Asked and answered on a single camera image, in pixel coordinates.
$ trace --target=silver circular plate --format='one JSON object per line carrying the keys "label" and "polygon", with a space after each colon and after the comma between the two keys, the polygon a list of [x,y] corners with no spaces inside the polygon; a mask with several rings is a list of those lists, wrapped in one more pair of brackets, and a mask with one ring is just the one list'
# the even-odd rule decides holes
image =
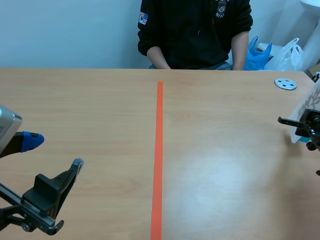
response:
{"label": "silver circular plate", "polygon": [[286,78],[278,78],[274,81],[274,84],[285,90],[295,90],[297,88],[296,82]]}

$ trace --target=screw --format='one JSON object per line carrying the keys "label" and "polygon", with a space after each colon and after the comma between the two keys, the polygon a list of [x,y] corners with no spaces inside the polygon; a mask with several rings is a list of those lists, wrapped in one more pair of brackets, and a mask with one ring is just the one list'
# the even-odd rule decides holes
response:
{"label": "screw", "polygon": [[25,224],[25,223],[22,223],[22,224],[21,224],[21,227],[22,227],[22,229],[23,229],[24,231],[30,232],[30,227],[29,227],[29,225],[27,225],[27,224]]}
{"label": "screw", "polygon": [[315,150],[317,150],[316,145],[314,145],[314,143],[311,142],[311,141],[306,144],[306,147],[308,148],[309,151],[315,151]]}

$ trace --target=orange tape line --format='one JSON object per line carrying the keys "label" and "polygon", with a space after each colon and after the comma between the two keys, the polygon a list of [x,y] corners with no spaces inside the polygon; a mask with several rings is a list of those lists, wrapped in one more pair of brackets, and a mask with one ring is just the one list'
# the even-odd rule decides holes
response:
{"label": "orange tape line", "polygon": [[162,239],[162,180],[164,145],[164,83],[158,82],[156,97],[155,150],[151,211],[151,240]]}

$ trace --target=robotic arm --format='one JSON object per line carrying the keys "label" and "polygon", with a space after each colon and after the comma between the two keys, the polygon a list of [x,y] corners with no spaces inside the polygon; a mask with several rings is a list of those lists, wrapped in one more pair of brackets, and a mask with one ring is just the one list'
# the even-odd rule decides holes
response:
{"label": "robotic arm", "polygon": [[[19,115],[0,105],[0,158],[33,150],[44,142],[41,134],[17,132],[21,123]],[[0,198],[12,205],[0,208],[0,231],[14,224],[26,232],[38,228],[48,235],[56,234],[64,225],[63,220],[56,224],[56,217],[83,165],[84,161],[77,158],[69,170],[52,179],[38,174],[33,187],[22,197],[0,183]]]}

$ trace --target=patch on sleeve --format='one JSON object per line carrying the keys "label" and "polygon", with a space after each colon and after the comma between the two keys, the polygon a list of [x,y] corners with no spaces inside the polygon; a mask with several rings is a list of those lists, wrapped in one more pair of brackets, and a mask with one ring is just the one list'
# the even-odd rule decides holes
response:
{"label": "patch on sleeve", "polygon": [[140,17],[139,17],[139,23],[146,25],[148,21],[148,14],[144,13],[144,12],[140,12]]}

